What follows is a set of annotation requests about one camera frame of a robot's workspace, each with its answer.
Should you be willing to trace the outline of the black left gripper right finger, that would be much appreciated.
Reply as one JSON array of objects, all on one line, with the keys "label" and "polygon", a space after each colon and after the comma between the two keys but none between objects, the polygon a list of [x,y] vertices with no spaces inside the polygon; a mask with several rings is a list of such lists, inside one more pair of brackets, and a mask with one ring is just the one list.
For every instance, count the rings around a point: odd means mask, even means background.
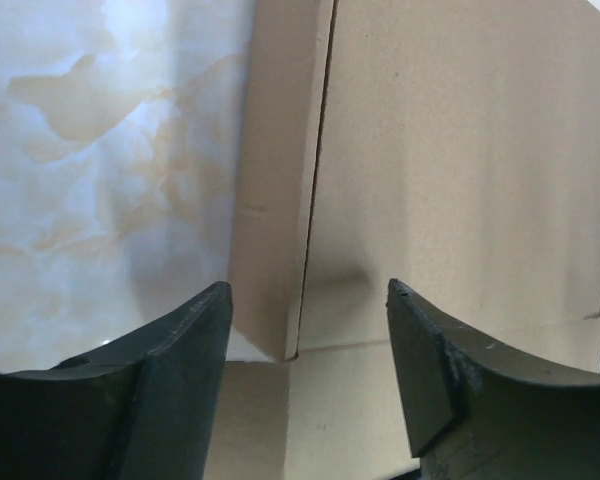
[{"label": "black left gripper right finger", "polygon": [[600,370],[555,363],[398,279],[387,318],[413,479],[600,479]]}]

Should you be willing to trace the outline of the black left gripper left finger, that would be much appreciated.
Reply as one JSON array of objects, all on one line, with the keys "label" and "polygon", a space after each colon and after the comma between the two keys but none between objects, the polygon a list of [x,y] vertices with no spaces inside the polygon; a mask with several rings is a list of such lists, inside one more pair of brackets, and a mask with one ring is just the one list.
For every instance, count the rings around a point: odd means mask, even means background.
[{"label": "black left gripper left finger", "polygon": [[0,374],[0,479],[200,479],[229,284],[48,370]]}]

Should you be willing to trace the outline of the brown cardboard box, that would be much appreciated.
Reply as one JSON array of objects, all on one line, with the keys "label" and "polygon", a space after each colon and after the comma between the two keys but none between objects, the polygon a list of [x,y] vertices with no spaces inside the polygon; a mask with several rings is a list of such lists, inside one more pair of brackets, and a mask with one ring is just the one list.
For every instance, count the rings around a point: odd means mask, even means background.
[{"label": "brown cardboard box", "polygon": [[260,1],[208,479],[416,466],[397,278],[600,367],[600,1]]}]

